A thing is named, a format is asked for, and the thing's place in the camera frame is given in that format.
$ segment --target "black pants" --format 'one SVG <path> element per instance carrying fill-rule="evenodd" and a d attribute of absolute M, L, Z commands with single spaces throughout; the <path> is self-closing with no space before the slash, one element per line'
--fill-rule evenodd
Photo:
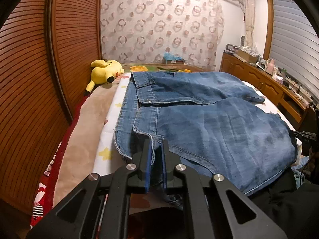
<path fill-rule="evenodd" d="M 319 185 L 304 183 L 297 190 L 291 168 L 249 198 L 284 230 L 288 239 L 319 238 Z"/>

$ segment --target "gray roller shade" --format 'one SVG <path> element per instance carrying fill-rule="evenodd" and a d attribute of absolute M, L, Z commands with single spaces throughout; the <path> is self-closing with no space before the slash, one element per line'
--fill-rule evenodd
<path fill-rule="evenodd" d="M 270 59 L 319 97 L 319 38 L 293 0 L 273 0 Z"/>

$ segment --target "window blind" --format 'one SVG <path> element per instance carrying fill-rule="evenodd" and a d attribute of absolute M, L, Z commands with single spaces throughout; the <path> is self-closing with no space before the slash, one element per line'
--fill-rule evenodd
<path fill-rule="evenodd" d="M 319 38 L 293 0 L 273 0 L 270 59 L 319 98 Z"/>

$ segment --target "white wall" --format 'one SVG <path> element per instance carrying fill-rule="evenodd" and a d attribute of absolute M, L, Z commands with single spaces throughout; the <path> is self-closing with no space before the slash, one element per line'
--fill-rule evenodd
<path fill-rule="evenodd" d="M 239 2 L 220 0 L 224 12 L 224 34 L 217 47 L 216 52 L 216 70 L 221 65 L 223 51 L 228 43 L 240 45 L 240 38 L 245 35 L 245 24 L 243 22 L 244 13 L 242 12 Z"/>
<path fill-rule="evenodd" d="M 267 36 L 268 3 L 267 0 L 255 0 L 255 5 L 254 42 L 259 54 L 263 55 Z"/>

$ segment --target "yellow stuffed animal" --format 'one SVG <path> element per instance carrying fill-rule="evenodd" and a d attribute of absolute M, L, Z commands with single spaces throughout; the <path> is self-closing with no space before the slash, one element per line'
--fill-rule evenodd
<path fill-rule="evenodd" d="M 86 91 L 91 93 L 96 84 L 103 84 L 106 82 L 113 82 L 114 79 L 121 73 L 124 73 L 122 65 L 115 60 L 95 60 L 91 63 L 94 69 L 91 73 L 91 81 L 87 85 Z"/>

